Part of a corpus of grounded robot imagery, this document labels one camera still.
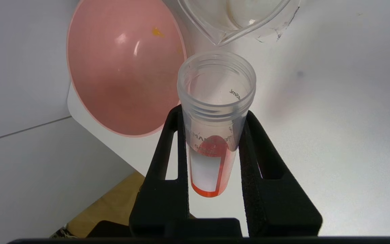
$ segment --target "wooden surface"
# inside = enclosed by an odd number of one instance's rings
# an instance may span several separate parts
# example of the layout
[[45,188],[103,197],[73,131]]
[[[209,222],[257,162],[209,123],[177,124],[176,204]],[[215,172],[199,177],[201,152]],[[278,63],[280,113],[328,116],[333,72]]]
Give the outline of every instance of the wooden surface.
[[143,182],[144,176],[138,172],[128,176],[70,221],[67,229],[73,235],[85,238],[102,220],[128,225],[130,212]]

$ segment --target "red liquid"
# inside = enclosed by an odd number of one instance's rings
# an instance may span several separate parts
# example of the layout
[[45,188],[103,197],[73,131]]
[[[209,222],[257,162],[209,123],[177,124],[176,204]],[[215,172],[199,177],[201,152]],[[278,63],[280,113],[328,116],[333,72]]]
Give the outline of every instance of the red liquid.
[[230,178],[231,169],[234,162],[234,153],[229,150],[229,146],[226,141],[220,136],[211,136],[205,139],[198,149],[195,149],[197,153],[202,156],[211,158],[220,158],[218,178],[216,181],[215,191],[204,191],[198,188],[193,181],[192,175],[192,162],[189,157],[189,164],[191,169],[191,184],[196,193],[203,197],[212,198],[220,195],[225,190],[228,180]]

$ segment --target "white surface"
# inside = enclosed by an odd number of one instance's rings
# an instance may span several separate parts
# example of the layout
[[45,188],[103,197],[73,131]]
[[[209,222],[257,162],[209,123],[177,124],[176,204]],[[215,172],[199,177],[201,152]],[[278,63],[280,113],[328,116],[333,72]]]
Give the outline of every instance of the white surface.
[[77,0],[0,0],[0,136],[69,116],[65,57]]
[[[189,29],[196,51],[213,49]],[[222,49],[254,66],[251,110],[321,212],[320,235],[390,235],[390,1],[303,1],[279,34]],[[68,106],[145,175],[158,133],[129,139],[107,131],[73,88]],[[190,187],[189,201],[194,216],[236,217],[247,235],[238,163],[222,195],[203,198]]]
[[0,139],[0,244],[47,238],[133,172],[73,119]]

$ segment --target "pink bowl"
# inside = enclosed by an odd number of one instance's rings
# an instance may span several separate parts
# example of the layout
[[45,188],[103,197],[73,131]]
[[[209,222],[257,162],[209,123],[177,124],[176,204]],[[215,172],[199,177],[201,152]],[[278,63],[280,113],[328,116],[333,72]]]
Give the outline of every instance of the pink bowl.
[[178,104],[186,59],[178,25],[161,0],[82,0],[71,20],[67,62],[88,112],[115,133],[161,129]]

